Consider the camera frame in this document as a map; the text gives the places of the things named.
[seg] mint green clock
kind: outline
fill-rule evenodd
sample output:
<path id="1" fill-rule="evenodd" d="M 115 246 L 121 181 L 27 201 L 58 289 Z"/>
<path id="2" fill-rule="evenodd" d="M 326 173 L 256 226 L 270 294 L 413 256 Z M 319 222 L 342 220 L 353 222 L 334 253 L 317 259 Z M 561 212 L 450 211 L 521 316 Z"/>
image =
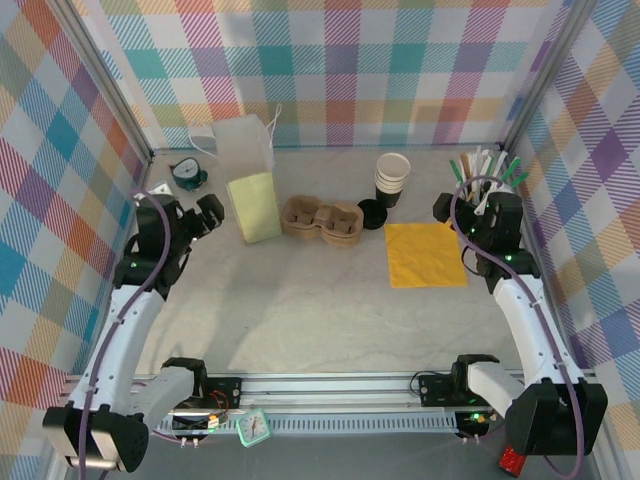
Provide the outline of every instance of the mint green clock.
<path id="1" fill-rule="evenodd" d="M 251 410 L 240 417 L 236 427 L 240 435 L 240 441 L 245 447 L 252 447 L 271 436 L 269 422 L 261 408 Z"/>

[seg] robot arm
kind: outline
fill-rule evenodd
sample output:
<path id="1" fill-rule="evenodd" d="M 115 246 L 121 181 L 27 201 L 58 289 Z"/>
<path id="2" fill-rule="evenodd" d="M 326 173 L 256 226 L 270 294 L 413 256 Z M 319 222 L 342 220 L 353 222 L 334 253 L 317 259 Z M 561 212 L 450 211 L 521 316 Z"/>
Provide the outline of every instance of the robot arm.
<path id="1" fill-rule="evenodd" d="M 224 209 L 215 195 L 198 200 L 202 212 L 185 211 L 170 195 L 155 195 L 169 220 L 169 255 L 153 285 L 135 300 L 122 321 L 118 314 L 149 277 L 163 250 L 163 226 L 158 211 L 143 199 L 136 210 L 139 233 L 127 244 L 116 267 L 115 289 L 97 347 L 67 405 L 47 410 L 42 425 L 55 450 L 72 466 L 79 464 L 80 418 L 89 389 L 86 464 L 90 468 L 132 472 L 142 461 L 149 433 L 177 404 L 189 397 L 202 397 L 202 361 L 168 361 L 160 373 L 136 395 L 131 384 L 149 329 L 162 309 L 171 286 L 180 278 L 191 251 L 190 243 L 209 234 L 224 219 Z M 110 328 L 118 323 L 117 328 Z M 99 364 L 97 380 L 90 387 L 100 347 L 108 343 Z"/>
<path id="2" fill-rule="evenodd" d="M 534 310 L 534 306 L 539 306 L 577 393 L 588 454 L 604 417 L 607 396 L 601 385 L 586 382 L 569 355 L 546 302 L 539 268 L 531 253 L 520 248 L 520 197 L 506 191 L 487 195 L 490 208 L 484 212 L 477 212 L 475 205 L 460 199 L 455 204 L 455 215 L 469 240 L 509 264 L 528 289 L 535 292 L 533 304 L 509 273 L 476 255 L 477 271 L 485 278 L 489 293 L 502 309 L 515 340 L 524 384 L 510 376 L 494 357 L 462 355 L 452 368 L 454 385 L 458 391 L 466 390 L 482 397 L 505 419 L 507 439 L 518 454 L 575 454 L 576 426 L 568 389 Z M 440 195 L 433 207 L 437 220 L 449 219 L 452 200 L 450 194 Z"/>

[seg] marble-pattern surface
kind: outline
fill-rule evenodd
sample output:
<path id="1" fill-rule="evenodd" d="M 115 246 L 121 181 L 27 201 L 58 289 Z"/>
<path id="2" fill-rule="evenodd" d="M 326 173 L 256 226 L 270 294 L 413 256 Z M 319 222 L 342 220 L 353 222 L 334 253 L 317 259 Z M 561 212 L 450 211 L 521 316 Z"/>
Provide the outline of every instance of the marble-pattern surface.
<path id="1" fill-rule="evenodd" d="M 277 151 L 281 203 L 295 194 L 371 198 L 382 153 Z M 448 159 L 458 151 L 401 153 L 412 172 L 388 222 L 433 222 L 433 202 L 454 186 Z M 186 156 L 156 157 L 148 185 L 168 179 L 167 165 Z M 139 373 L 157 372 L 174 355 L 202 358 L 210 372 L 417 371 L 449 368 L 460 353 L 491 353 L 519 368 L 507 322 L 482 279 L 468 275 L 466 288 L 392 289 L 384 229 L 365 231 L 352 249 L 286 236 L 245 245 L 215 161 L 197 158 L 210 181 L 189 193 L 169 180 L 174 193 L 186 207 L 214 192 L 228 217 L 194 244 L 149 333 Z"/>

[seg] teal alarm clock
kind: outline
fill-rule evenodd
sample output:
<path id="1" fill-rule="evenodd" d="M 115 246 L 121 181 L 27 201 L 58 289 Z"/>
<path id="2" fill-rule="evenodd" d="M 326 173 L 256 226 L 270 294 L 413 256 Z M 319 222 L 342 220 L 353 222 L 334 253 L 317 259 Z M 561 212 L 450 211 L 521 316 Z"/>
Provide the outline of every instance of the teal alarm clock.
<path id="1" fill-rule="evenodd" d="M 209 178 L 209 174 L 200 168 L 200 164 L 193 157 L 187 157 L 169 168 L 176 185 L 188 191 L 197 190 Z"/>

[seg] black cup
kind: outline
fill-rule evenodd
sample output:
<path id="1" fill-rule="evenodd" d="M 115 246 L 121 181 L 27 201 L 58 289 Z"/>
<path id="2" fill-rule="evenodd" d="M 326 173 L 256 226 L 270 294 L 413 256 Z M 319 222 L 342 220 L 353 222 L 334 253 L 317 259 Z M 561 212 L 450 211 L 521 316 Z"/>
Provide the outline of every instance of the black cup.
<path id="1" fill-rule="evenodd" d="M 398 199 L 400 198 L 401 194 L 402 194 L 402 190 L 400 190 L 399 192 L 396 192 L 396 193 L 383 192 L 376 185 L 376 200 L 378 200 L 379 202 L 382 202 L 382 204 L 386 208 L 395 207 L 396 203 L 398 203 Z"/>

